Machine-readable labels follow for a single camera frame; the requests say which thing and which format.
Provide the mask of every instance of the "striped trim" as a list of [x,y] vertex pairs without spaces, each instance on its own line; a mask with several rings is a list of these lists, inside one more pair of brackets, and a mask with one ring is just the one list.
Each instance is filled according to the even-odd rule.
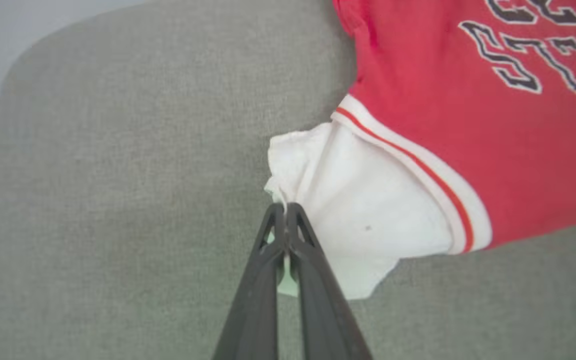
[[476,192],[456,171],[429,150],[396,134],[373,118],[361,102],[347,95],[332,119],[362,139],[400,159],[438,201],[453,235],[451,254],[485,248],[492,239],[490,219]]

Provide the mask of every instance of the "crumpled white cloth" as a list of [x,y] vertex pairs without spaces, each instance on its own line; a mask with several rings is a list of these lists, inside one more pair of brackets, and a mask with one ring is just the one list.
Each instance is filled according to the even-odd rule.
[[[446,253],[441,208],[395,157],[332,121],[270,139],[276,202],[300,203],[346,299],[365,299],[399,259]],[[297,295],[286,284],[279,292]]]

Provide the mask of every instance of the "red stripe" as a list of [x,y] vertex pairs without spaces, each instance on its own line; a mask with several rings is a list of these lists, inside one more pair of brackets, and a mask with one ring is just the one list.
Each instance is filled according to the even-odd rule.
[[461,219],[461,223],[463,224],[463,228],[466,232],[466,246],[464,247],[463,252],[468,253],[468,251],[471,251],[471,249],[473,248],[473,243],[474,243],[473,224],[471,224],[471,219],[468,217],[468,212],[466,212],[466,207],[464,207],[464,204],[459,199],[459,197],[457,197],[457,194],[455,194],[453,189],[451,189],[451,187],[448,186],[448,184],[446,184],[446,182],[441,177],[439,177],[439,175],[437,175],[427,164],[425,164],[425,162],[421,161],[418,157],[416,157],[416,155],[414,155],[414,153],[412,153],[412,152],[406,150],[405,148],[402,148],[401,146],[398,146],[398,145],[384,139],[383,137],[375,134],[370,129],[366,128],[366,126],[362,125],[362,123],[360,123],[357,120],[357,118],[355,118],[355,116],[353,114],[351,114],[348,110],[343,109],[342,107],[338,107],[336,109],[336,112],[347,117],[350,121],[352,121],[352,123],[356,127],[361,129],[364,133],[370,135],[371,137],[377,139],[380,142],[383,142],[383,143],[388,144],[389,146],[392,146],[394,149],[407,155],[407,157],[412,159],[412,161],[414,161],[414,163],[417,164],[417,166],[419,166],[423,171],[425,171],[425,173],[428,174],[428,176],[430,176],[432,178],[432,180],[434,180],[434,182],[437,183],[437,185],[439,185],[439,187],[448,196],[450,201],[452,201],[452,204],[454,205],[454,207],[457,209],[457,212],[459,214],[459,218]]

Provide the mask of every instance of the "red t-shirt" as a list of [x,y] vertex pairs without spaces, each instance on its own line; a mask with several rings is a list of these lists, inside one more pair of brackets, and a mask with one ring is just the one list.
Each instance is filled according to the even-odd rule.
[[333,114],[435,196],[451,253],[576,224],[576,0],[334,0],[357,78]]

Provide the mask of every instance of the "clothing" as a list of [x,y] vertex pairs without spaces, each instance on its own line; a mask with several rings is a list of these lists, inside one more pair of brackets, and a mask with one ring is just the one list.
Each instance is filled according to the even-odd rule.
[[576,224],[576,1],[335,0],[333,119],[416,174],[462,253]]
[[306,209],[346,297],[401,258],[576,224],[576,2],[334,6],[356,81],[332,123],[272,139],[266,190]]

